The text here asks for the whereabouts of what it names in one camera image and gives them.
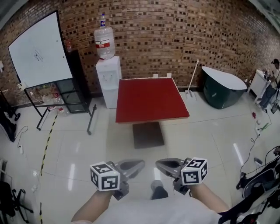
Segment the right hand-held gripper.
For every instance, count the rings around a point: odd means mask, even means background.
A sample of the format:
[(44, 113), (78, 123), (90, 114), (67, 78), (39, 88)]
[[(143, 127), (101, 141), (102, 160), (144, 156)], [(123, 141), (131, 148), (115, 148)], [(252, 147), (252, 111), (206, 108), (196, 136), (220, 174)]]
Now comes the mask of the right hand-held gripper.
[(164, 175), (174, 178), (174, 190), (185, 195), (189, 186), (199, 185), (204, 181), (207, 176), (207, 159), (160, 159), (156, 161), (156, 168)]

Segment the white water dispenser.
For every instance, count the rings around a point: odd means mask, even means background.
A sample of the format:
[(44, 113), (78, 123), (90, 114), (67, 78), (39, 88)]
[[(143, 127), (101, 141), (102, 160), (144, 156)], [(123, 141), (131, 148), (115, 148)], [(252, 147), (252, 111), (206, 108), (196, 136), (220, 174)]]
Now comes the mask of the white water dispenser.
[(102, 94), (108, 109), (117, 107), (119, 80), (122, 79), (119, 56), (113, 56), (108, 60), (99, 60), (96, 71), (101, 86)]

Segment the light wooden table black base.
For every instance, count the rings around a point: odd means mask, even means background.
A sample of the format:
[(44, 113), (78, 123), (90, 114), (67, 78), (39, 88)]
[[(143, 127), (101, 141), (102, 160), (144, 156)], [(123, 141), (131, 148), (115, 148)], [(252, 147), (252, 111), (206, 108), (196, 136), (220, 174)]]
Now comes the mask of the light wooden table black base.
[(159, 147), (165, 144), (160, 121), (163, 120), (130, 123), (132, 124), (133, 142), (136, 149)]

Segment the person's dark shoe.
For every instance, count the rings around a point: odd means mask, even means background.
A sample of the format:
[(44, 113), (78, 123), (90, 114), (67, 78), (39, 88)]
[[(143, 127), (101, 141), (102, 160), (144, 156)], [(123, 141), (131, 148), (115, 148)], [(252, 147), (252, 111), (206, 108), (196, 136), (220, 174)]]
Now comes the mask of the person's dark shoe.
[(168, 192), (164, 189), (163, 183), (161, 180), (154, 180), (151, 183), (152, 196), (151, 200), (168, 198)]

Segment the white pole floor stand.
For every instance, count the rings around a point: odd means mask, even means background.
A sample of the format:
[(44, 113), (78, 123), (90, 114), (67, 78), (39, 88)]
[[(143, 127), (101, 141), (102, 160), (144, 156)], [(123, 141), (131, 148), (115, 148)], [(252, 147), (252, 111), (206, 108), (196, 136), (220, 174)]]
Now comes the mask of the white pole floor stand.
[(194, 95), (194, 93), (190, 90), (191, 88), (191, 85), (192, 85), (192, 82), (193, 82), (193, 79), (194, 79), (194, 76), (195, 76), (195, 73), (196, 73), (196, 69), (197, 69), (197, 66), (199, 64), (199, 59), (197, 59), (196, 61), (196, 65), (195, 65), (195, 69), (193, 71), (193, 74), (192, 74), (192, 77), (191, 77), (191, 81), (189, 83), (189, 86), (188, 86), (188, 89), (185, 91), (185, 96), (186, 96), (186, 100), (187, 101), (196, 101), (196, 96)]

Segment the large clear water jug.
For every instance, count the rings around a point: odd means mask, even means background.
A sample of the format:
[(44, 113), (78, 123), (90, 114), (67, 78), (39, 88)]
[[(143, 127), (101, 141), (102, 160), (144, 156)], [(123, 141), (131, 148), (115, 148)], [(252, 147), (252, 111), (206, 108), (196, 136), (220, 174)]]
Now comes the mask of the large clear water jug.
[(95, 47), (102, 60), (108, 60), (115, 55), (115, 39), (112, 27), (100, 27), (94, 31)]

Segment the dark green white-rimmed bathtub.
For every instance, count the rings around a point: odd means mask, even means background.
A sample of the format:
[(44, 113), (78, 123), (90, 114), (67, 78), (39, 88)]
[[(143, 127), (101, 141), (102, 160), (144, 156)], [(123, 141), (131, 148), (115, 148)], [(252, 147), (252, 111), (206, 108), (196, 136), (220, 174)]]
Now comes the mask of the dark green white-rimmed bathtub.
[(237, 76), (206, 66), (203, 92), (208, 104), (216, 109), (224, 109), (238, 102), (247, 89), (246, 84)]

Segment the white vanity cabinet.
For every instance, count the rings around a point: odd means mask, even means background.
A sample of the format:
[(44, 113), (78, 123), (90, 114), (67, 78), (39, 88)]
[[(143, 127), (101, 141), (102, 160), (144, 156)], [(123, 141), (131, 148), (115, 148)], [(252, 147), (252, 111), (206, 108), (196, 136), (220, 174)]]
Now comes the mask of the white vanity cabinet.
[(270, 81), (265, 78), (265, 74), (261, 70), (256, 69), (254, 78), (248, 87), (247, 93), (249, 94), (250, 91), (252, 91), (255, 94), (254, 102), (257, 102), (262, 98), (269, 84)]

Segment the red cloth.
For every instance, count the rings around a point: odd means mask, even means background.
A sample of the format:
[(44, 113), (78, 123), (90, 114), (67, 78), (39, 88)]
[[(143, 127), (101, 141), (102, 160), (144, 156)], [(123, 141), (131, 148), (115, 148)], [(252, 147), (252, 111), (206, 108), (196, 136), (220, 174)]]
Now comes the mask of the red cloth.
[(185, 119), (189, 111), (171, 77), (119, 81), (116, 123)]

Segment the black swivel chair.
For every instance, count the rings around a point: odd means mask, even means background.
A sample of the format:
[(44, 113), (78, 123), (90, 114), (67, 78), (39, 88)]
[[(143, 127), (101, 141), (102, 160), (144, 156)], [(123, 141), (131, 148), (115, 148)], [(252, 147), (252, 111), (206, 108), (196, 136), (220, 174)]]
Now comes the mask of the black swivel chair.
[(15, 195), (16, 189), (11, 189), (11, 186), (7, 182), (0, 181), (0, 211), (3, 216), (3, 223), (8, 224), (7, 215), (10, 217), (15, 216), (15, 211), (18, 211), (26, 224), (29, 224), (27, 218), (24, 217), (22, 208), (34, 213), (32, 209), (25, 207), (21, 204), (21, 195), (25, 195), (26, 191), (20, 189), (18, 194)]

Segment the person's grey shirt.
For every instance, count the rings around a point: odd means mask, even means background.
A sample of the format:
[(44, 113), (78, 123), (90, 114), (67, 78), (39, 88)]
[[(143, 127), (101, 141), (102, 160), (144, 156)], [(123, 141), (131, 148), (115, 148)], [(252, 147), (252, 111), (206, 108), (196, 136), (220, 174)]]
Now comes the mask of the person's grey shirt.
[(110, 206), (95, 222), (71, 224), (218, 224), (220, 215), (189, 197), (139, 200)]

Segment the whiteboard on black wheeled stand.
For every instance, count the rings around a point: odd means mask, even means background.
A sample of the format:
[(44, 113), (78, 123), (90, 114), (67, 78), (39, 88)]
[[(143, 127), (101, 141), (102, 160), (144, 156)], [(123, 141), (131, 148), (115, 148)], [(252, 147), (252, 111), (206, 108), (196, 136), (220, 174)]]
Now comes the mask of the whiteboard on black wheeled stand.
[[(22, 32), (9, 46), (9, 55), (19, 80), (19, 88), (25, 93), (33, 108), (43, 120), (49, 105), (35, 103), (29, 89), (72, 78), (67, 61), (67, 49), (63, 43), (59, 12), (56, 10)], [(88, 107), (92, 118), (97, 106)]]

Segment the person's left forearm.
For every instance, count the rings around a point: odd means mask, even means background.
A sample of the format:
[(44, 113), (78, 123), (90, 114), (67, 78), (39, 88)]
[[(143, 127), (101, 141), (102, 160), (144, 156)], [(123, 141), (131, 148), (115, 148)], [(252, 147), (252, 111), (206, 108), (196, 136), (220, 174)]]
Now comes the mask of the person's left forearm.
[(95, 222), (109, 207), (113, 191), (96, 191), (75, 213), (71, 222)]

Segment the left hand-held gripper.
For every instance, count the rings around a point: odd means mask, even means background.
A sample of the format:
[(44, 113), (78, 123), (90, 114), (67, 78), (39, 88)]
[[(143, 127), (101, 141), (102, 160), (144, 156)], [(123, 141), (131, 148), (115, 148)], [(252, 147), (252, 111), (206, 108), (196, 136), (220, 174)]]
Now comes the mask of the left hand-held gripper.
[(127, 178), (135, 178), (145, 167), (144, 160), (126, 159), (119, 162), (119, 167), (131, 167), (126, 176), (113, 162), (99, 162), (90, 165), (91, 181), (100, 192), (110, 191), (116, 200), (121, 200), (129, 193)]

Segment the person's right forearm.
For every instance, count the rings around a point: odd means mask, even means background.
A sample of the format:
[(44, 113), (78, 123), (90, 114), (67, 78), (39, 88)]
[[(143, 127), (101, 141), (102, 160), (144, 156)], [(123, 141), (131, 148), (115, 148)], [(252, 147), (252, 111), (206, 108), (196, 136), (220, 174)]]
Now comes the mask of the person's right forearm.
[(188, 188), (190, 189), (192, 197), (202, 202), (209, 209), (217, 213), (229, 210), (228, 205), (204, 183), (189, 185)]

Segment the pile of empty plastic bottles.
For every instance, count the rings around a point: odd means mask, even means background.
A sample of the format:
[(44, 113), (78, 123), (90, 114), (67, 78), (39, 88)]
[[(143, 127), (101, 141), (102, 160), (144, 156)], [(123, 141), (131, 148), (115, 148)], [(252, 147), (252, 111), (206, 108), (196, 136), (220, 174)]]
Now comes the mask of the pile of empty plastic bottles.
[(66, 106), (63, 106), (63, 105), (56, 106), (58, 104), (64, 104), (64, 101), (62, 100), (62, 98), (59, 95), (43, 96), (42, 100), (46, 105), (49, 105), (49, 110), (55, 110), (63, 116), (69, 115), (69, 111)]

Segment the black white wheeled machine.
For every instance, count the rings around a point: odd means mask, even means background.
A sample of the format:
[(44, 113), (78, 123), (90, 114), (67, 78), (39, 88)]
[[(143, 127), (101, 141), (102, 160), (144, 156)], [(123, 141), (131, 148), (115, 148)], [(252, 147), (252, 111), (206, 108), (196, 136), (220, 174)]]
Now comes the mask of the black white wheeled machine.
[(262, 203), (268, 207), (280, 207), (280, 146), (272, 150), (276, 158), (265, 162), (261, 171), (248, 178), (242, 172), (236, 189), (242, 189), (243, 200), (237, 205), (241, 213), (245, 213)]

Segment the black glass cabinet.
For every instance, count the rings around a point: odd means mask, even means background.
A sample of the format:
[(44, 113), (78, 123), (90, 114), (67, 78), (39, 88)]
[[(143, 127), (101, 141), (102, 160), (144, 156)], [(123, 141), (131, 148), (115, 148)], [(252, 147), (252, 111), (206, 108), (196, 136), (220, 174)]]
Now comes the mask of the black glass cabinet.
[(70, 113), (83, 113), (91, 102), (91, 93), (84, 74), (79, 52), (73, 50), (66, 54), (72, 78), (55, 82), (59, 96), (67, 104)]

